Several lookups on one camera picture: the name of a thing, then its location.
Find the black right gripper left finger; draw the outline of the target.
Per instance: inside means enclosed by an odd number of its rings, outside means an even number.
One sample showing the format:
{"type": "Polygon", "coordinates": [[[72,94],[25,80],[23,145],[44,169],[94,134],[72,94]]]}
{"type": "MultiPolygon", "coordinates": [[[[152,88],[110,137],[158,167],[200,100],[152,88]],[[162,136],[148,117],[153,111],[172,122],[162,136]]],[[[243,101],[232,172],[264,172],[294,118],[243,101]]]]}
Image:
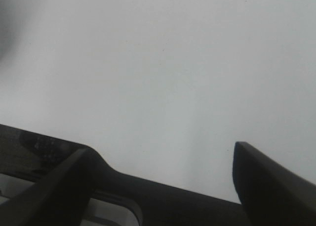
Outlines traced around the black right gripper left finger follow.
{"type": "Polygon", "coordinates": [[[95,182],[97,154],[79,149],[22,193],[0,206],[2,226],[79,226],[95,182]]]}

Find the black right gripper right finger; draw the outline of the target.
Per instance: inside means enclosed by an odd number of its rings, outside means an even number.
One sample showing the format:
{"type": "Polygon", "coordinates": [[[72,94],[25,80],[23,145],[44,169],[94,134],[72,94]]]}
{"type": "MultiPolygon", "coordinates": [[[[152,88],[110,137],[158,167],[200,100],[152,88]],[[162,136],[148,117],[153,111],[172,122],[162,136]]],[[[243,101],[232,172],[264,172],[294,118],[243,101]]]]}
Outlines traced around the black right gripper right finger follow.
{"type": "Polygon", "coordinates": [[[247,142],[236,142],[233,182],[253,226],[314,226],[316,186],[247,142]]]}

